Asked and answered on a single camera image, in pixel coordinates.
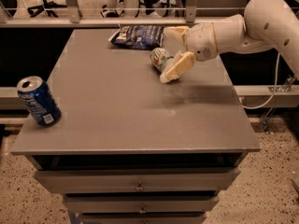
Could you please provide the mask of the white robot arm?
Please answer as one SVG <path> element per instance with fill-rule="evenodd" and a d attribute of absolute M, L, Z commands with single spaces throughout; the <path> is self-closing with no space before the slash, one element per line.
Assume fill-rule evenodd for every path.
<path fill-rule="evenodd" d="M 193 27 L 173 26 L 164 34 L 184 46 L 173 64 L 160 75 L 163 83 L 179 78 L 194 63 L 219 54 L 251 54 L 276 49 L 299 76 L 299 20 L 284 0 L 250 0 L 242 15 L 216 22 L 201 22 Z"/>

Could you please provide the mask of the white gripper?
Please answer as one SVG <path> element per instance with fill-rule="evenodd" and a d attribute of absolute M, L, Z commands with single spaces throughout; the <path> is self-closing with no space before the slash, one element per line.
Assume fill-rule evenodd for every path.
<path fill-rule="evenodd" d="M 160 75 L 162 83 L 176 80 L 193 68 L 195 57 L 198 61 L 203 62 L 214 59 L 218 54 L 213 23 L 199 23 L 192 28 L 188 26 L 165 27 L 164 34 L 175 39 L 181 45 L 185 43 L 187 51 L 179 51 L 166 62 L 166 67 Z"/>

